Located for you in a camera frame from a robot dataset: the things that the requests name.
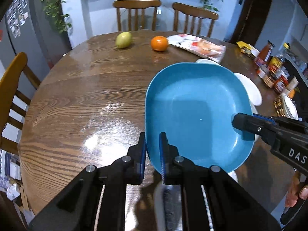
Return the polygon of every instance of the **gray refrigerator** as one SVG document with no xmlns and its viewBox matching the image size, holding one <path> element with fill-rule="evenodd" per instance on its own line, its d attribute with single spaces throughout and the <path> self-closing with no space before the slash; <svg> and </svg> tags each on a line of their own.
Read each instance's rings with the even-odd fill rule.
<svg viewBox="0 0 308 231">
<path fill-rule="evenodd" d="M 67 34 L 52 29 L 40 0 L 13 0 L 0 22 L 0 60 L 6 69 L 19 52 L 25 52 L 28 66 L 42 81 L 63 54 L 71 50 Z M 35 89 L 24 74 L 18 90 L 32 98 Z"/>
</svg>

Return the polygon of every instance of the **wooden table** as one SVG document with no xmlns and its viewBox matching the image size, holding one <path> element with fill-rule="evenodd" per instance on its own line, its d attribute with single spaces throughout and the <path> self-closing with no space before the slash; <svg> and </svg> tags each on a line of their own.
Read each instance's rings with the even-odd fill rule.
<svg viewBox="0 0 308 231">
<path fill-rule="evenodd" d="M 22 179 L 35 214 L 88 164 L 110 165 L 137 143 L 144 131 L 144 99 L 152 78 L 168 65 L 199 59 L 173 46 L 163 53 L 151 49 L 152 37 L 174 34 L 132 32 L 134 43 L 122 50 L 115 49 L 118 33 L 96 36 L 50 71 L 31 101 L 19 143 Z M 252 60 L 235 45 L 211 41 L 227 46 L 223 66 L 246 75 L 259 88 L 263 104 L 258 112 L 274 115 L 276 94 L 256 75 Z M 287 191 L 293 170 L 259 140 L 237 174 L 239 183 L 271 211 Z M 135 220 L 136 215 L 138 230 L 156 229 L 152 195 L 159 180 L 147 159 L 144 184 L 128 186 L 128 216 Z M 127 230 L 136 226 L 129 223 Z"/>
</svg>

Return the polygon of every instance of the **blue bowl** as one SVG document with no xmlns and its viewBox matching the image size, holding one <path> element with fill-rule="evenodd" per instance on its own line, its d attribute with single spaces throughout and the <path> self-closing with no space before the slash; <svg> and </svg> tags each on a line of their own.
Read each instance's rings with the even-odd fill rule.
<svg viewBox="0 0 308 231">
<path fill-rule="evenodd" d="M 205 63 L 177 63 L 151 81 L 145 99 L 147 151 L 161 173 L 159 133 L 195 164 L 226 172 L 249 156 L 254 135 L 233 128 L 237 113 L 253 115 L 248 94 L 229 69 Z"/>
</svg>

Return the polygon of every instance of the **screw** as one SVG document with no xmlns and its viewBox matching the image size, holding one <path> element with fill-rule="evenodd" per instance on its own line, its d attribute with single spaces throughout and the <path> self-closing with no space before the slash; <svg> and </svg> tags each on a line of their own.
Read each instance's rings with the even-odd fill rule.
<svg viewBox="0 0 308 231">
<path fill-rule="evenodd" d="M 211 170 L 215 173 L 218 173 L 220 171 L 220 167 L 217 165 L 211 166 Z"/>
<path fill-rule="evenodd" d="M 130 156 L 124 156 L 122 157 L 122 161 L 124 162 L 129 162 L 131 160 L 131 157 Z"/>
<path fill-rule="evenodd" d="M 175 162 L 177 162 L 177 163 L 181 163 L 181 162 L 184 161 L 184 157 L 178 156 L 178 157 L 174 158 L 174 160 L 175 160 Z"/>
<path fill-rule="evenodd" d="M 93 165 L 89 165 L 89 166 L 86 167 L 86 171 L 87 171 L 88 173 L 91 173 L 91 172 L 93 172 L 94 170 L 95 170 L 95 166 L 93 166 Z"/>
</svg>

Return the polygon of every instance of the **wooden chair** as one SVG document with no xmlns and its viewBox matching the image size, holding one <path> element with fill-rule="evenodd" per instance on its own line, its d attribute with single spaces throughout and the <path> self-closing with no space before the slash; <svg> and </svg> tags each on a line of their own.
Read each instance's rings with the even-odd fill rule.
<svg viewBox="0 0 308 231">
<path fill-rule="evenodd" d="M 121 16 L 120 8 L 128 9 L 128 31 L 131 31 L 131 9 L 135 9 L 135 30 L 138 30 L 138 9 L 142 9 L 141 13 L 141 28 L 144 29 L 144 10 L 149 7 L 154 7 L 152 30 L 155 30 L 156 25 L 156 12 L 157 7 L 161 6 L 159 0 L 117 0 L 113 2 L 113 6 L 116 8 L 116 15 L 118 21 L 118 30 L 121 30 Z"/>
<path fill-rule="evenodd" d="M 191 24 L 191 27 L 190 27 L 190 34 L 193 34 L 196 17 L 199 18 L 197 35 L 200 34 L 202 19 L 209 18 L 212 21 L 211 21 L 211 24 L 210 24 L 210 28 L 208 30 L 207 37 L 211 37 L 214 22 L 216 20 L 218 20 L 218 14 L 217 13 L 211 12 L 209 10 L 204 10 L 202 8 L 189 6 L 189 5 L 182 4 L 182 3 L 177 3 L 177 2 L 172 4 L 172 8 L 174 9 L 173 31 L 177 31 L 177 25 L 178 25 L 178 21 L 179 21 L 179 11 L 180 11 L 183 14 L 186 15 L 185 25 L 184 25 L 184 33 L 185 34 L 187 33 L 188 16 L 192 16 L 192 24 Z"/>
<path fill-rule="evenodd" d="M 28 58 L 24 52 L 19 53 L 6 69 L 2 79 L 0 80 L 0 131 L 1 135 L 7 123 L 22 130 L 23 124 L 9 116 L 10 109 L 14 110 L 21 116 L 26 116 L 26 111 L 13 103 L 14 96 L 17 96 L 25 104 L 29 105 L 31 100 L 17 90 L 18 81 L 21 72 L 27 76 L 30 83 L 35 89 L 40 85 L 40 80 L 27 66 Z M 12 154 L 18 155 L 17 143 L 3 136 L 0 138 L 0 148 Z"/>
</svg>

